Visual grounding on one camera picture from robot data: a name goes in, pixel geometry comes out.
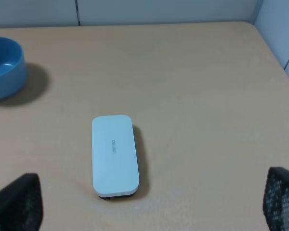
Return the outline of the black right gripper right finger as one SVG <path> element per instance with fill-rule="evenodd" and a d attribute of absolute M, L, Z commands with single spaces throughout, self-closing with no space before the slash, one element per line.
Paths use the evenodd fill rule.
<path fill-rule="evenodd" d="M 269 230 L 289 231 L 289 170 L 269 168 L 263 195 L 263 214 Z"/>

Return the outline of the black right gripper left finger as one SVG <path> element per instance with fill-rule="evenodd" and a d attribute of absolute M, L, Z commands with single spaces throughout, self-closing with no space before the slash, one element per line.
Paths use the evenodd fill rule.
<path fill-rule="evenodd" d="M 37 173 L 26 173 L 0 190 L 0 231 L 38 231 L 42 192 Z"/>

